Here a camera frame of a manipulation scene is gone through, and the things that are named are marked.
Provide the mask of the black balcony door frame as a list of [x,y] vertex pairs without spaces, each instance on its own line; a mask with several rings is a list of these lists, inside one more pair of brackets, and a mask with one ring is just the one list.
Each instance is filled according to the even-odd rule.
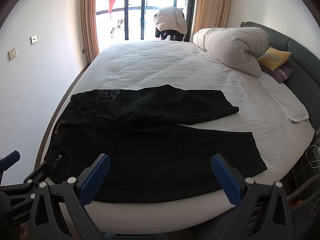
[[154,16],[175,6],[191,29],[195,0],[95,0],[99,46],[122,40],[155,39]]

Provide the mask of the left beige curtain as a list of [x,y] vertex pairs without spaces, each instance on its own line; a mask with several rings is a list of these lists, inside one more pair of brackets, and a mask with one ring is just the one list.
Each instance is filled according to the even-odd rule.
[[87,62],[91,64],[99,54],[95,0],[80,0],[81,26]]

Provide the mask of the white bed with sheet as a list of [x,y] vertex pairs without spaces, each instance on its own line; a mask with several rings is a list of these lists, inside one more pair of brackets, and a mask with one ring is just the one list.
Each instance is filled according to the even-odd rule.
[[80,77],[44,161],[59,184],[108,155],[90,216],[106,232],[160,233],[232,207],[211,170],[214,154],[272,184],[314,135],[305,104],[266,73],[244,74],[190,43],[124,43],[102,51]]

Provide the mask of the purple cushion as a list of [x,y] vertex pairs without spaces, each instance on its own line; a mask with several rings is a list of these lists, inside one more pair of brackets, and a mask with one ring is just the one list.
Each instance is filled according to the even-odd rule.
[[284,65],[278,67],[274,71],[271,71],[267,67],[261,66],[261,70],[273,77],[278,83],[283,83],[286,81],[294,72],[294,70]]

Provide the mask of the right beige curtain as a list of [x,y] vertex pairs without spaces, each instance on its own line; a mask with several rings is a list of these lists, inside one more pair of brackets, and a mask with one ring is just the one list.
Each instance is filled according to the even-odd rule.
[[227,25],[231,0],[195,0],[191,35],[203,28]]

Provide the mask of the black denim pants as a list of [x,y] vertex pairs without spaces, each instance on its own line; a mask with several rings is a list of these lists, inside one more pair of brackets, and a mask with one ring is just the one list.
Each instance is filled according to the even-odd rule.
[[198,128],[238,111],[219,90],[163,85],[74,94],[44,158],[49,178],[77,177],[104,153],[111,167],[96,201],[163,203],[218,191],[210,165],[217,153],[244,177],[267,170],[251,132]]

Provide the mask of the wall socket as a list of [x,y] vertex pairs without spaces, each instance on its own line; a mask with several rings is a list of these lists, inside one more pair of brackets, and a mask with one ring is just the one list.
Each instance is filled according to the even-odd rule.
[[17,56],[17,51],[16,48],[12,48],[11,50],[8,51],[9,54],[9,59],[12,60]]
[[37,42],[37,35],[33,35],[30,39],[31,39],[31,44],[35,44]]

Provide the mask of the rolled white duvet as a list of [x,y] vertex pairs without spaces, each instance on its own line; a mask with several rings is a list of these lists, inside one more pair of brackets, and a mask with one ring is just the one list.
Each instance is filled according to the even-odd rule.
[[255,55],[267,51],[269,36],[258,27],[204,28],[193,35],[193,43],[226,66],[259,77]]

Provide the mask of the beige curtain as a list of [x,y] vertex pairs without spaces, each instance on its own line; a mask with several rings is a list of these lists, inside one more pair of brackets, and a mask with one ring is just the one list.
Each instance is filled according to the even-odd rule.
[[91,64],[99,54],[95,0],[80,0],[81,26],[87,62]]
[[231,0],[195,0],[191,35],[203,28],[227,25]]

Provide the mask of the yellow cushion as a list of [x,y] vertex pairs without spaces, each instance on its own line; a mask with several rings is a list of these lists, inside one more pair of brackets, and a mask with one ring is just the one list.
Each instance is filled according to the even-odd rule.
[[270,71],[274,71],[282,66],[290,56],[291,52],[289,51],[281,51],[270,47],[258,58],[258,63],[260,66],[266,67]]

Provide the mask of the lower wall socket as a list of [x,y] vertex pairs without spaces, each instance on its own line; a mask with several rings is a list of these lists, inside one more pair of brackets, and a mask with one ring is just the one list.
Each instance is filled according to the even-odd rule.
[[16,48],[12,48],[11,50],[8,51],[9,54],[9,59],[12,60],[17,56],[17,51]]

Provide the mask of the dark grey headboard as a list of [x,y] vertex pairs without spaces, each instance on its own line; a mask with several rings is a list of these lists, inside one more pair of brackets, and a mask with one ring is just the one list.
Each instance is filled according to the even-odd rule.
[[258,27],[267,32],[272,48],[289,51],[285,66],[294,70],[285,85],[306,107],[309,121],[319,134],[319,58],[294,39],[254,22],[242,22],[241,27]]

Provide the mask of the upper wall socket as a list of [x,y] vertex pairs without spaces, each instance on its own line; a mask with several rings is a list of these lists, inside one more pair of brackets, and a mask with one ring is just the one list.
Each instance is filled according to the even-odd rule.
[[31,39],[31,44],[35,44],[37,42],[37,35],[33,35],[30,39]]

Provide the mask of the folded white cloth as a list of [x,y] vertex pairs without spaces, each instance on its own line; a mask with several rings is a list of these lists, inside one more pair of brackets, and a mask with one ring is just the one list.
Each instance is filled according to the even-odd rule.
[[277,83],[273,77],[266,73],[262,73],[257,80],[267,89],[292,123],[309,119],[306,107],[285,84]]

